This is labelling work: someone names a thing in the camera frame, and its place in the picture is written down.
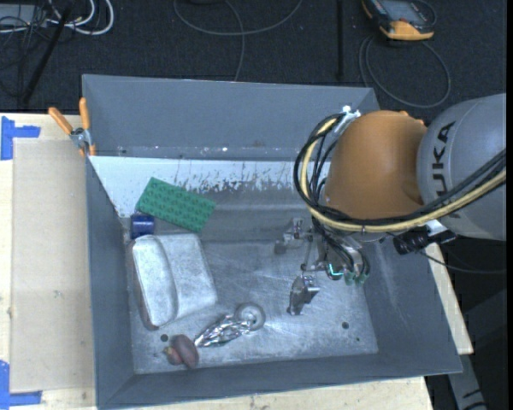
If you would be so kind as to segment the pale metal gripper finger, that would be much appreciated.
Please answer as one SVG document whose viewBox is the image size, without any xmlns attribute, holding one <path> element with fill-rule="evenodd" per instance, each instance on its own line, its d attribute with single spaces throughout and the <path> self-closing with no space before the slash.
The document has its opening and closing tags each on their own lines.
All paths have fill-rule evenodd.
<svg viewBox="0 0 513 410">
<path fill-rule="evenodd" d="M 283 255 L 289 249 L 298 249 L 313 241 L 313 229 L 304 224 L 304 218 L 292 218 L 286 229 L 274 241 L 274 253 Z"/>
<path fill-rule="evenodd" d="M 302 264 L 299 275 L 292 282 L 286 311 L 290 315 L 300 315 L 304 306 L 310 304 L 320 291 L 316 275 L 310 273 L 307 266 Z"/>
</svg>

